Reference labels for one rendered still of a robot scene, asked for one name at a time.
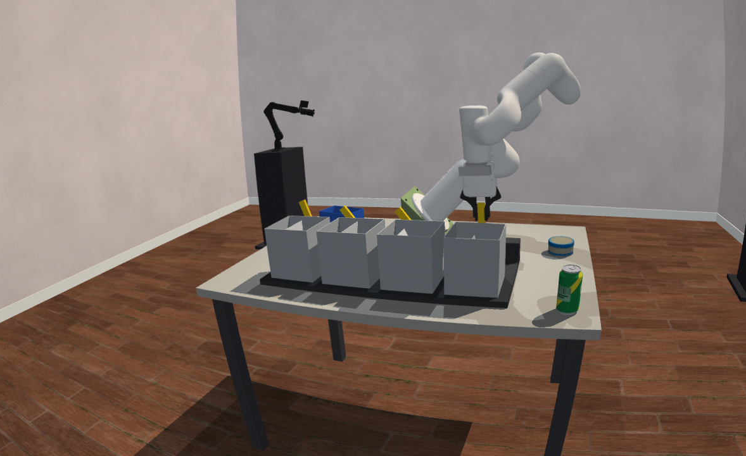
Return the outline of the blue open bin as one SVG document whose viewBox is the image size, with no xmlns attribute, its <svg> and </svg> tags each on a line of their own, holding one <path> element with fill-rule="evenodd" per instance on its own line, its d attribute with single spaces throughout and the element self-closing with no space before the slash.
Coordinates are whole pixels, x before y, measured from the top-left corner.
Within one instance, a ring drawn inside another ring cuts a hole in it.
<svg viewBox="0 0 746 456">
<path fill-rule="evenodd" d="M 331 206 L 329 208 L 326 208 L 326 210 L 321 210 L 320 217 L 330 217 L 330 222 L 338 219 L 338 217 L 345 217 L 343 213 L 341 213 L 340 211 L 342 207 L 343 206 Z M 356 219 L 364 219 L 363 208 L 354 208 L 354 207 L 347 207 L 347 208 L 349 208 L 349 211 L 353 214 L 353 216 L 355 216 Z"/>
</svg>

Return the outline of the green drink can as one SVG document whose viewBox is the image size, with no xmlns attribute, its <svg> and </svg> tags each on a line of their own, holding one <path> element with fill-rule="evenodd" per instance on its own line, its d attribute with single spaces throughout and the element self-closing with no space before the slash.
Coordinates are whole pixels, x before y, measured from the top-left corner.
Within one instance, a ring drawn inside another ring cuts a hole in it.
<svg viewBox="0 0 746 456">
<path fill-rule="evenodd" d="M 564 265 L 559 272 L 559 286 L 556 309 L 560 314 L 572 315 L 579 310 L 579 297 L 583 272 L 578 265 Z"/>
</svg>

